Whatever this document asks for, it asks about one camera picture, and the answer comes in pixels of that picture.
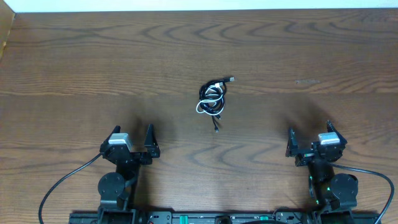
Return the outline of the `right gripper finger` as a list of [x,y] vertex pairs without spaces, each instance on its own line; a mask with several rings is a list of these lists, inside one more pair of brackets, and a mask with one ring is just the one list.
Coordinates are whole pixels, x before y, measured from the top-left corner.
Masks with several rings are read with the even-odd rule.
[[334,125],[330,120],[326,122],[326,128],[329,133],[337,133],[337,130],[335,129]]
[[295,136],[295,131],[292,128],[288,130],[288,142],[287,142],[287,149],[285,152],[286,157],[293,157],[298,154],[299,145],[297,142],[297,138]]

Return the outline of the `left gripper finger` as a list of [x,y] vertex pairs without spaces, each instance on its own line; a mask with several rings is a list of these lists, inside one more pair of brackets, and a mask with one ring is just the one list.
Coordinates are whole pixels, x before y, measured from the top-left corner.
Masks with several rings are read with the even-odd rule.
[[150,154],[152,158],[160,157],[160,147],[155,138],[154,125],[150,124],[147,129],[146,138],[144,141],[144,146],[147,149],[147,152]]
[[118,125],[116,125],[116,126],[114,127],[114,129],[111,131],[111,134],[108,136],[108,139],[109,139],[113,134],[120,133],[120,130],[121,130],[121,127],[118,126]]

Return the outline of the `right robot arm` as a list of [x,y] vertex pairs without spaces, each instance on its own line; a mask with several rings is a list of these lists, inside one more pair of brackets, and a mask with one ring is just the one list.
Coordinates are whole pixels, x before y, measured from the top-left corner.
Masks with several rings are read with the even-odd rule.
[[333,166],[342,157],[347,140],[326,122],[327,132],[318,135],[310,148],[301,148],[296,132],[289,128],[285,155],[295,158],[297,167],[308,167],[310,195],[317,207],[303,219],[306,223],[353,223],[351,209],[357,206],[358,179],[350,174],[335,174]]

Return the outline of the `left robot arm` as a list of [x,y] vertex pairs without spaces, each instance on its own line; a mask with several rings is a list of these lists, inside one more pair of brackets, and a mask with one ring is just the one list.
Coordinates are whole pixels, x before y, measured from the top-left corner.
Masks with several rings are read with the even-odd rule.
[[102,176],[98,182],[101,196],[98,223],[147,223],[147,214],[133,207],[133,200],[141,166],[151,165],[160,157],[154,125],[150,124],[144,141],[145,151],[133,151],[133,143],[127,133],[116,126],[100,146],[103,159],[116,166],[114,172]]

